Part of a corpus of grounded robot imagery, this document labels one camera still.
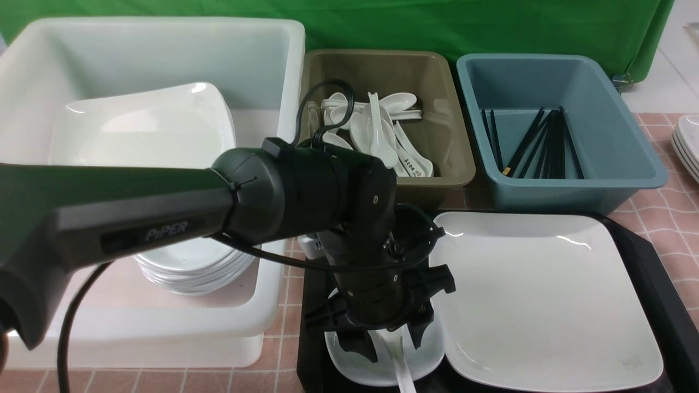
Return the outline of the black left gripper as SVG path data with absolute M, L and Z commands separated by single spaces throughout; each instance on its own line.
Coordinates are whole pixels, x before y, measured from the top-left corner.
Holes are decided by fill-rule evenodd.
M 455 280 L 447 267 L 427 260 L 444 228 L 413 205 L 397 205 L 379 231 L 323 231 L 329 278 L 336 293 L 304 312 L 304 331 L 334 333 L 342 350 L 378 360 L 372 331 L 408 330 L 412 348 L 421 348 L 435 320 L 430 299 L 452 293 Z

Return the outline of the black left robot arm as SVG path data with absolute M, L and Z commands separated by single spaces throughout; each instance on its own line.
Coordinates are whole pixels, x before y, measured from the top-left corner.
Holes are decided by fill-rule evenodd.
M 306 326 L 377 360 L 367 332 L 407 324 L 415 348 L 432 296 L 456 289 L 423 261 L 445 230 L 395 204 L 396 176 L 376 157 L 323 142 L 267 138 L 209 169 L 2 164 L 2 360 L 7 333 L 32 350 L 75 271 L 210 238 L 280 264 L 334 274 L 339 288 Z

